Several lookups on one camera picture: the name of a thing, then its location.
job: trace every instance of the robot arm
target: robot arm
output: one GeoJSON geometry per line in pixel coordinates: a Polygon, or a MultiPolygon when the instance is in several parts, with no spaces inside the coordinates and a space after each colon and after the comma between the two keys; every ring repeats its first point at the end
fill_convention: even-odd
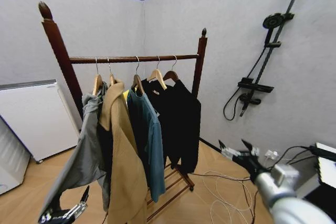
{"type": "Polygon", "coordinates": [[[41,216],[39,224],[70,224],[73,223],[88,207],[86,201],[89,197],[88,186],[78,204],[76,204],[71,209],[54,211],[49,209],[46,213],[41,216]]]}
{"type": "Polygon", "coordinates": [[[258,161],[259,149],[242,142],[248,151],[236,151],[219,141],[221,153],[250,173],[275,224],[334,223],[320,208],[296,197],[293,187],[299,172],[294,167],[277,164],[269,172],[258,161]]]}

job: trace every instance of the wooden post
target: wooden post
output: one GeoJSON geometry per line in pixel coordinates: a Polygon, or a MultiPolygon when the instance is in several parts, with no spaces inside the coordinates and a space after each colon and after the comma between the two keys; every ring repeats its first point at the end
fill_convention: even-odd
{"type": "Polygon", "coordinates": [[[80,86],[76,78],[75,71],[71,65],[61,33],[57,24],[52,19],[52,14],[49,7],[44,2],[39,2],[38,9],[40,10],[40,13],[44,19],[42,22],[44,31],[46,32],[63,76],[67,82],[72,98],[75,101],[80,117],[83,119],[83,105],[81,102],[82,91],[80,90],[80,86]]]}
{"type": "Polygon", "coordinates": [[[197,54],[199,57],[196,59],[195,64],[195,73],[194,73],[194,81],[193,81],[193,89],[192,94],[197,97],[198,90],[200,88],[200,81],[201,81],[201,75],[202,75],[202,69],[203,69],[203,61],[205,56],[205,48],[208,38],[205,37],[206,35],[206,28],[202,30],[202,36],[198,40],[198,50],[197,54]]]}

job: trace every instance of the finial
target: finial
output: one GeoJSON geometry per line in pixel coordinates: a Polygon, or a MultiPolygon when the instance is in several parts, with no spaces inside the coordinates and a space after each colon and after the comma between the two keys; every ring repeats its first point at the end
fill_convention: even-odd
{"type": "Polygon", "coordinates": [[[49,9],[49,7],[47,6],[46,3],[40,1],[38,3],[38,9],[40,10],[40,13],[41,13],[41,15],[44,19],[51,19],[52,20],[51,11],[50,11],[50,9],[49,9]]]}
{"type": "Polygon", "coordinates": [[[206,35],[206,28],[203,28],[203,30],[202,30],[202,37],[205,37],[205,35],[206,35]]]}

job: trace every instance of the tan coat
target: tan coat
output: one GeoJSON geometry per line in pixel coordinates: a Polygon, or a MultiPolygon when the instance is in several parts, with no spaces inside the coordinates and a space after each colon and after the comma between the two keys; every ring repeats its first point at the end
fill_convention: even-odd
{"type": "Polygon", "coordinates": [[[108,224],[146,223],[147,182],[129,119],[124,84],[117,80],[108,88],[99,123],[112,125],[113,158],[108,224]]]}

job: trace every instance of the black coat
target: black coat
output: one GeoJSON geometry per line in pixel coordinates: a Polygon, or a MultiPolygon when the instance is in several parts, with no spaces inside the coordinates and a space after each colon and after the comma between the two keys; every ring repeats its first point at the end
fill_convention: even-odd
{"type": "Polygon", "coordinates": [[[192,173],[198,161],[201,103],[179,80],[163,90],[158,81],[142,81],[145,93],[158,113],[164,161],[172,165],[181,159],[181,171],[192,173]]]}

